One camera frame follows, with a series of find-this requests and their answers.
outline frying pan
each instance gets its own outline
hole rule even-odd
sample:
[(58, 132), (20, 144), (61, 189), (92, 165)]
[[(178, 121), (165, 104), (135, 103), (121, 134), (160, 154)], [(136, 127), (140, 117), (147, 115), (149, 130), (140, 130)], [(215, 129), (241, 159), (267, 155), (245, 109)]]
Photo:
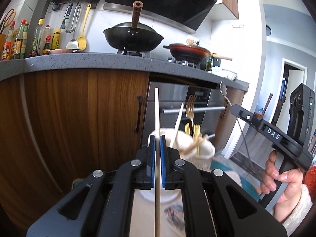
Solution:
[(119, 50), (147, 52), (155, 49), (163, 37), (151, 27), (139, 23), (143, 3), (133, 4), (132, 22), (124, 22), (103, 32), (110, 46)]
[(232, 58), (211, 53), (209, 50), (199, 47), (197, 45), (172, 43), (168, 46), (163, 45), (163, 48), (169, 49), (171, 55), (178, 61), (188, 61), (190, 63), (199, 64), (201, 61), (206, 60), (212, 56), (218, 59), (232, 61)]

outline oven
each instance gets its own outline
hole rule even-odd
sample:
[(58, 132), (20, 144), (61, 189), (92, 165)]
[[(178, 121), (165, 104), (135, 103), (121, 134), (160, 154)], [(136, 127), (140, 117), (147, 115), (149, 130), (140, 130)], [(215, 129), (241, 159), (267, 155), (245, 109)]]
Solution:
[(143, 127), (142, 147), (147, 146), (148, 136), (155, 129), (155, 88), (159, 88), (161, 128), (174, 128), (180, 106), (184, 103), (184, 112), (182, 113), (179, 130), (184, 131), (185, 125), (189, 123), (190, 132), (192, 134), (192, 122), (185, 116), (185, 106), (189, 96), (196, 95), (194, 124), (200, 125), (203, 135), (214, 134), (221, 110), (225, 109), (225, 107), (222, 106), (223, 96), (219, 89), (150, 82)]

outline screw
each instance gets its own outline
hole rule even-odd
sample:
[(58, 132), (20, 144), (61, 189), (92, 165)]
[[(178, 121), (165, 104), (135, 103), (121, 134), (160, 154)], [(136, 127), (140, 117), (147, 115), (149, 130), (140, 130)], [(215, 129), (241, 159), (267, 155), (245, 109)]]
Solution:
[(131, 161), (131, 165), (132, 166), (139, 166), (141, 164), (141, 161), (140, 160), (132, 160)]
[(95, 170), (92, 175), (95, 177), (95, 178), (98, 178), (98, 177), (101, 177), (103, 175), (103, 172), (102, 170)]
[(224, 172), (222, 170), (220, 170), (220, 169), (214, 169), (213, 173), (216, 176), (222, 176), (224, 174)]
[(185, 161), (182, 159), (179, 159), (179, 160), (176, 160), (175, 163), (177, 166), (183, 166), (185, 164)]

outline gray countertop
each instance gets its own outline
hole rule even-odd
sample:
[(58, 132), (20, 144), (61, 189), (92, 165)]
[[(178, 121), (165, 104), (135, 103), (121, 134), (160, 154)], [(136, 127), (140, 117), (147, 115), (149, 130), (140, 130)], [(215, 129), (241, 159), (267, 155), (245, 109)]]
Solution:
[(167, 61), (109, 53), (67, 53), (0, 61), (0, 81), (27, 72), (51, 69), (126, 69), (167, 74), (219, 84), (247, 92), (249, 83), (230, 81), (203, 70)]

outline upper cabinet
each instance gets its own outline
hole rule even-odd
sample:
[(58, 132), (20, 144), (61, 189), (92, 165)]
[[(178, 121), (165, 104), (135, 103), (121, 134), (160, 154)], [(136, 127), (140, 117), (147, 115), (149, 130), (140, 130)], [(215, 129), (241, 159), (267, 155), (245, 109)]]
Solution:
[(209, 12), (212, 20), (236, 20), (238, 14), (238, 0), (218, 0)]

